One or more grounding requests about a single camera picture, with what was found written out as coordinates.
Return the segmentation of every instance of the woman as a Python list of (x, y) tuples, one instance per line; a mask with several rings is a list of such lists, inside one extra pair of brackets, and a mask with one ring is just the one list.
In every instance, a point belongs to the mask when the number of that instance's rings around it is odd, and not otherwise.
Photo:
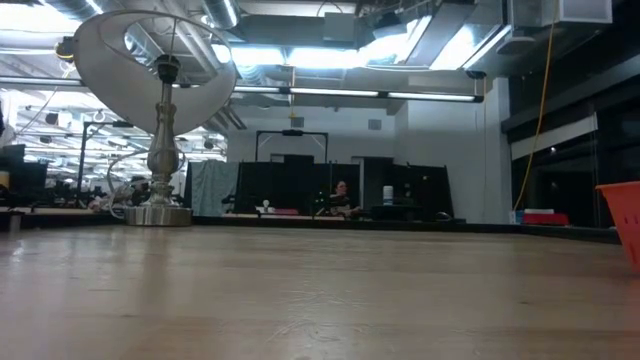
[(351, 208), (350, 200), (347, 196), (347, 190), (347, 183), (339, 181), (335, 188), (335, 194), (331, 194), (331, 197), (329, 198), (331, 215), (350, 218), (360, 212), (360, 207)]

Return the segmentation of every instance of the wall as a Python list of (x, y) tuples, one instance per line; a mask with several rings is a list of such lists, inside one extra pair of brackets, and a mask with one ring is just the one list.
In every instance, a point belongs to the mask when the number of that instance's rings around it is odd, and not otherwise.
[[(288, 108), (261, 110), (256, 107), (234, 107), (248, 129), (230, 131), (228, 161), (254, 161), (256, 130), (285, 130), (291, 128)], [(296, 116), (305, 118), (304, 131), (329, 133), (329, 160), (350, 164), (352, 157), (393, 157), (394, 118), (384, 109), (348, 109), (301, 107)], [(380, 131), (368, 130), (369, 119), (382, 120)], [(259, 161), (270, 161), (271, 154), (313, 155), (316, 162), (324, 162), (322, 136), (283, 137), (264, 134), (260, 137)]]
[(484, 104), (408, 102), (396, 115), (395, 162), (446, 166), (456, 217), (507, 223), (511, 170), (500, 131), (508, 117), (506, 80), (496, 80), (487, 94), (486, 122), (484, 113)]

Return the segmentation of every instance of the silver lamp base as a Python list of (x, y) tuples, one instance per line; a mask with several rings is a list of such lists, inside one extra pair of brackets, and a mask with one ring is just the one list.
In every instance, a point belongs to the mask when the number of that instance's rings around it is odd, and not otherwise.
[(127, 225), (190, 226), (191, 209), (172, 206), (136, 206), (124, 208)]

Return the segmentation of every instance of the orange basket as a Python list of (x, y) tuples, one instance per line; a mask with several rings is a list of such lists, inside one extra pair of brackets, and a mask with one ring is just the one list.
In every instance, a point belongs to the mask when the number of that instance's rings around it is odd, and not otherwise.
[(640, 271), (640, 181), (599, 185), (607, 199), (622, 246), (636, 271)]

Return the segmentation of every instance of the gray curtain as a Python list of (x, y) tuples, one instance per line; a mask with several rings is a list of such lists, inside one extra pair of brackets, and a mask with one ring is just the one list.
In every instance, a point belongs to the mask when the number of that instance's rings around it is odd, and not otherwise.
[(238, 163), (208, 160), (189, 166), (193, 215), (222, 216), (229, 208), (222, 204), (222, 199), (236, 192)]

